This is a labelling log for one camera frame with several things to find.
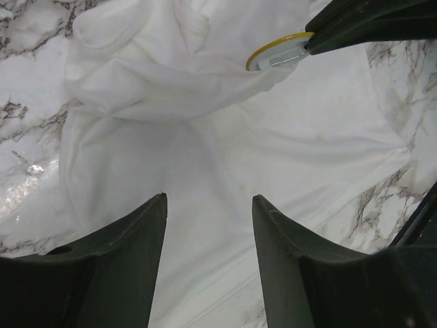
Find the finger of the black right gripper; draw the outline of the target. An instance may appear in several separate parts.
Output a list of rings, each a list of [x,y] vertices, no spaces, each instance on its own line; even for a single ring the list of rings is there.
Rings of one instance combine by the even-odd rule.
[[[330,1],[305,26],[316,33],[335,25],[358,27],[372,21],[389,21],[436,16],[436,2],[430,1]]]
[[[404,40],[435,40],[436,31],[420,31],[415,32],[394,32],[388,31],[374,31],[366,35],[347,36],[346,34],[335,37],[323,37],[316,39],[315,34],[307,43],[307,51],[310,55],[319,55],[337,49],[343,49],[357,44],[368,42],[387,42],[387,41],[404,41]]]

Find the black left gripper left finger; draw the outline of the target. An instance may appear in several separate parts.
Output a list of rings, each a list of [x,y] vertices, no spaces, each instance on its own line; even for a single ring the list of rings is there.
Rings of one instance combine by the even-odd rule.
[[[147,327],[167,196],[46,255],[1,259],[2,327]]]

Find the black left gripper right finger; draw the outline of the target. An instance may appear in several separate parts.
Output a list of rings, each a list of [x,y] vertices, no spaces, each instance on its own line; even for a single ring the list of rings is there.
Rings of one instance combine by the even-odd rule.
[[[435,327],[436,246],[364,254],[331,242],[253,198],[269,327]]]

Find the round gold brooch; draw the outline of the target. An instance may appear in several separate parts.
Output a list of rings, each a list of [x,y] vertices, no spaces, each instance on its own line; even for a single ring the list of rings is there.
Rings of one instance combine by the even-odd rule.
[[[313,35],[313,32],[295,33],[263,46],[248,58],[246,70],[294,68],[309,55],[307,44]]]

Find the white camisole garment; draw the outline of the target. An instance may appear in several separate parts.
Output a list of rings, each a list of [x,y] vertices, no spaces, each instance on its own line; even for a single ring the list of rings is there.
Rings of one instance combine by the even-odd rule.
[[[75,18],[64,199],[91,232],[167,194],[151,327],[265,325],[253,196],[319,230],[378,183],[414,175],[365,46],[246,70],[325,5],[107,1]]]

